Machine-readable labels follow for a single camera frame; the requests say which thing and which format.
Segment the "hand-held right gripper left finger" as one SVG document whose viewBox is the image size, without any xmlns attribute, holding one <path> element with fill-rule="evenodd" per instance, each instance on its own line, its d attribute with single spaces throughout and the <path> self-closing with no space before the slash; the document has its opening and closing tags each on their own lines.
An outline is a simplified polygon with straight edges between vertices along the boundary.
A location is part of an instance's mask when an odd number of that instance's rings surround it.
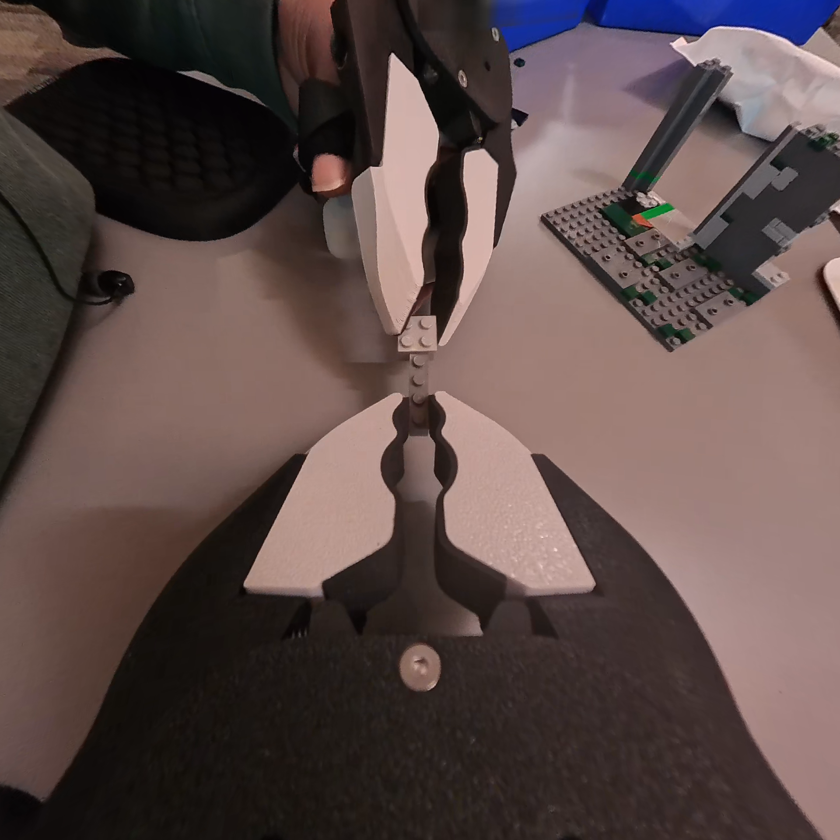
<svg viewBox="0 0 840 840">
<path fill-rule="evenodd" d="M 245 578 L 248 595 L 301 598 L 310 635 L 362 635 L 404 573 L 404 397 L 393 393 L 304 455 Z"/>
</svg>

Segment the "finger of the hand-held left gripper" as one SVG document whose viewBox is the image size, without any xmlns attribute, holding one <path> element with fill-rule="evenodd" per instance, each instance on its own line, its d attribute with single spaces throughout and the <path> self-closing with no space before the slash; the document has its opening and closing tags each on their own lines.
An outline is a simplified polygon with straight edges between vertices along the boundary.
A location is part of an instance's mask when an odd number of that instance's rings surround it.
<svg viewBox="0 0 840 840">
<path fill-rule="evenodd" d="M 385 333 L 403 331 L 424 285 L 427 179 L 439 132 L 419 80 L 395 55 L 387 66 L 381 163 L 352 185 L 364 273 Z"/>
<path fill-rule="evenodd" d="M 437 343 L 452 338 L 496 241 L 498 163 L 480 146 L 449 156 L 436 174 Z"/>
</svg>

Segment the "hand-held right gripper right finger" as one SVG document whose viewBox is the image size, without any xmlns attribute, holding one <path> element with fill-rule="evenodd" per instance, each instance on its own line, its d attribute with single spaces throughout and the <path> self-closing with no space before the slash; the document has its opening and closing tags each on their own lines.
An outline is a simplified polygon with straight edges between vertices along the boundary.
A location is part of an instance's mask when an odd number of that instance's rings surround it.
<svg viewBox="0 0 840 840">
<path fill-rule="evenodd" d="M 531 602 L 590 595 L 595 578 L 528 447 L 454 396 L 434 395 L 434 572 L 487 634 L 501 609 L 532 633 Z"/>
</svg>

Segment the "square grey brick plate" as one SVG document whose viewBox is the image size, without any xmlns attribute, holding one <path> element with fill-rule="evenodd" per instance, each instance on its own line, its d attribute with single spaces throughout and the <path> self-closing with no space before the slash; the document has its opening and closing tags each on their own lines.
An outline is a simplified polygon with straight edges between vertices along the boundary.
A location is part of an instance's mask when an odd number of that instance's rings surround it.
<svg viewBox="0 0 840 840">
<path fill-rule="evenodd" d="M 430 354 L 438 349 L 437 319 L 430 314 L 408 318 L 396 339 L 400 355 Z"/>
</svg>

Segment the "long grey brick plate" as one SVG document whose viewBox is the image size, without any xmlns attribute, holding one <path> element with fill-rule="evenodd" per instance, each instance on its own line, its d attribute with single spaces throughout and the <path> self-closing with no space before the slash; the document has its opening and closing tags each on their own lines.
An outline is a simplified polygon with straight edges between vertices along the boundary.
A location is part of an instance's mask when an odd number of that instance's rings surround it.
<svg viewBox="0 0 840 840">
<path fill-rule="evenodd" d="M 409 434 L 413 437 L 428 435 L 429 429 L 429 376 L 435 352 L 411 353 L 407 362 Z"/>
</svg>

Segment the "grey brick baseplate build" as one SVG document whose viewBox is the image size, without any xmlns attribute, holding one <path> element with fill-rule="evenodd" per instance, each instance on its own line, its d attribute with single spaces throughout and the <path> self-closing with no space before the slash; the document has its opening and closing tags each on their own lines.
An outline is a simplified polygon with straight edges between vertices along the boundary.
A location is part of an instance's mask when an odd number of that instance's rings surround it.
<svg viewBox="0 0 840 840">
<path fill-rule="evenodd" d="M 621 185 L 541 216 L 668 351 L 786 283 L 774 259 L 838 204 L 838 133 L 819 124 L 784 128 L 696 227 L 655 193 L 731 77 L 717 58 L 699 63 Z"/>
</svg>

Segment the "person's left forearm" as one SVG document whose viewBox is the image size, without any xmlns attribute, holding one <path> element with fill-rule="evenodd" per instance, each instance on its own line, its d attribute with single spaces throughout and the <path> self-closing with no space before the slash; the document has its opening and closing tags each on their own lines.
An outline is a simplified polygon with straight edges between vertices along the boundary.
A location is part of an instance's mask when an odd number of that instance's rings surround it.
<svg viewBox="0 0 840 840">
<path fill-rule="evenodd" d="M 199 71 L 249 92 L 290 130 L 297 118 L 278 66 L 277 2 L 34 2 L 84 46 L 168 70 Z"/>
</svg>

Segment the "grey desk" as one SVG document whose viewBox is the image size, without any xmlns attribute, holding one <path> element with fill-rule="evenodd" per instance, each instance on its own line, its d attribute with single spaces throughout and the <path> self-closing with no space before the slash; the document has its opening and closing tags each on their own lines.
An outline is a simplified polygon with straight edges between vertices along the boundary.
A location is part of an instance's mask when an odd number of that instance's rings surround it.
<svg viewBox="0 0 840 840">
<path fill-rule="evenodd" d="M 581 24 L 521 52 L 518 179 L 434 383 L 552 461 L 683 596 L 752 735 L 838 838 L 838 327 L 825 223 L 791 280 L 668 353 L 540 223 L 620 182 L 685 71 Z M 395 390 L 360 266 L 299 189 L 196 244 L 97 219 L 136 293 L 83 312 L 2 503 L 2 782 L 47 795 L 174 571 L 290 455 Z"/>
</svg>

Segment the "person's left hand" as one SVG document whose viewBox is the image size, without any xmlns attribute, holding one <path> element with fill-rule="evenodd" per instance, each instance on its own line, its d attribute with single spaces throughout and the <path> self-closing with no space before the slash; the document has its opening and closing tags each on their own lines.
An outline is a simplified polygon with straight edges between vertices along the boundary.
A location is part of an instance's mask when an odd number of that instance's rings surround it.
<svg viewBox="0 0 840 840">
<path fill-rule="evenodd" d="M 276 63 L 299 118 L 300 165 L 325 201 L 350 192 L 354 118 L 339 87 L 330 1 L 276 3 Z"/>
</svg>

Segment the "crumpled white paper bag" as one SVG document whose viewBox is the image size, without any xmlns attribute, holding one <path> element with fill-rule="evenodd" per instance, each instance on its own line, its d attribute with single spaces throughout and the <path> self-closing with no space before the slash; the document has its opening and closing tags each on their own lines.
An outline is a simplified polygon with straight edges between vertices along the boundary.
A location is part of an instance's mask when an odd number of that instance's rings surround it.
<svg viewBox="0 0 840 840">
<path fill-rule="evenodd" d="M 792 124 L 839 132 L 838 59 L 754 28 L 715 27 L 670 46 L 693 66 L 719 59 L 730 67 L 720 100 L 735 112 L 743 133 L 772 141 Z"/>
</svg>

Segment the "person's green hoodie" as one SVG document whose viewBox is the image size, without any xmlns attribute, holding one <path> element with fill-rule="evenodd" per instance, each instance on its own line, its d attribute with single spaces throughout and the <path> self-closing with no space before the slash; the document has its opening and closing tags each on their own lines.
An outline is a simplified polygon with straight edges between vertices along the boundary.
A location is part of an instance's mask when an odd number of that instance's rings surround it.
<svg viewBox="0 0 840 840">
<path fill-rule="evenodd" d="M 91 242 L 87 179 L 1 114 L 1 477 L 14 467 L 58 363 Z"/>
</svg>

